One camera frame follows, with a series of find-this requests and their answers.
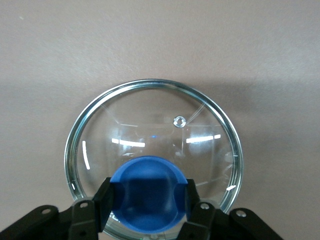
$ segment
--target round lid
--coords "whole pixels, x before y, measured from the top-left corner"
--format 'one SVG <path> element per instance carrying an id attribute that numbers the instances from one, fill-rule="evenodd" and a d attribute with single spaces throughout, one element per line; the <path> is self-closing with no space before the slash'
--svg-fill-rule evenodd
<path id="1" fill-rule="evenodd" d="M 104 92 L 82 111 L 64 153 L 74 200 L 93 196 L 106 177 L 142 156 L 173 163 L 194 179 L 201 200 L 225 213 L 240 190 L 243 157 L 232 123 L 216 103 L 184 84 L 128 82 Z M 166 231 L 141 233 L 127 228 L 112 212 L 104 231 L 120 240 L 171 240 L 185 221 Z"/>

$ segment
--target beige tabletop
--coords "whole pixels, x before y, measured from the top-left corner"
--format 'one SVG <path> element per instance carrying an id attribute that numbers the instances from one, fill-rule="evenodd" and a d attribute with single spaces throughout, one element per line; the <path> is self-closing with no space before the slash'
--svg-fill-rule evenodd
<path id="1" fill-rule="evenodd" d="M 320 236 L 320 2 L 2 1 L 0 229 L 73 200 L 64 148 L 82 109 L 120 83 L 178 81 L 239 134 L 233 207 L 285 240 Z"/>

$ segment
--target gray surface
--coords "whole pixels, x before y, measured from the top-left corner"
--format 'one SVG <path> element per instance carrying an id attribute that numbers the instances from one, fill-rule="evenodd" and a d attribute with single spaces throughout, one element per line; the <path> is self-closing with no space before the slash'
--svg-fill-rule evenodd
<path id="1" fill-rule="evenodd" d="M 286 240 L 319 239 L 319 1 L 1 5 L 0 229 L 72 203 L 64 147 L 87 103 L 163 78 L 207 94 L 234 123 L 245 158 L 235 207 Z"/>

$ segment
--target metal rim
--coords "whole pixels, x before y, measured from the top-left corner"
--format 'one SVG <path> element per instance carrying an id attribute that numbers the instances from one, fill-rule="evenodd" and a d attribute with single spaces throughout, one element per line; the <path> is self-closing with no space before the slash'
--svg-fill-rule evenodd
<path id="1" fill-rule="evenodd" d="M 86 197 L 84 189 L 80 183 L 77 171 L 78 144 L 86 124 L 93 116 L 93 114 L 100 108 L 100 106 L 108 100 L 123 93 L 128 93 L 134 90 L 142 89 L 171 89 L 185 93 L 197 100 L 198 102 L 205 104 L 211 111 L 211 113 L 219 121 L 229 138 L 233 154 L 233 168 L 228 185 L 236 186 L 232 193 L 231 191 L 225 192 L 220 203 L 220 207 L 223 210 L 223 212 L 227 213 L 230 207 L 232 206 L 233 202 L 237 198 L 242 184 L 243 153 L 238 134 L 233 124 L 231 123 L 227 115 L 223 112 L 223 110 L 205 94 L 201 93 L 198 90 L 195 90 L 192 87 L 186 86 L 185 84 L 163 79 L 135 80 L 113 87 L 99 95 L 97 98 L 95 98 L 81 112 L 81 114 L 78 116 L 71 128 L 64 151 L 64 171 L 66 175 L 66 181 L 73 199 L 78 200 Z"/>

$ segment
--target glass lid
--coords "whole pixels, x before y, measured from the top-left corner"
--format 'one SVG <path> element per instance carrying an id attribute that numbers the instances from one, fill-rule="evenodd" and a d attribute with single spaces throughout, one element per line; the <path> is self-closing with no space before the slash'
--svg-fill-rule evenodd
<path id="1" fill-rule="evenodd" d="M 240 190 L 238 135 L 220 107 L 184 84 L 146 79 L 116 86 L 93 100 L 68 136 L 64 165 L 74 200 L 93 196 L 124 163 L 157 156 L 194 179 L 201 200 L 227 212 Z M 186 221 L 154 234 L 125 227 L 111 213 L 104 231 L 119 240 L 175 239 Z"/>

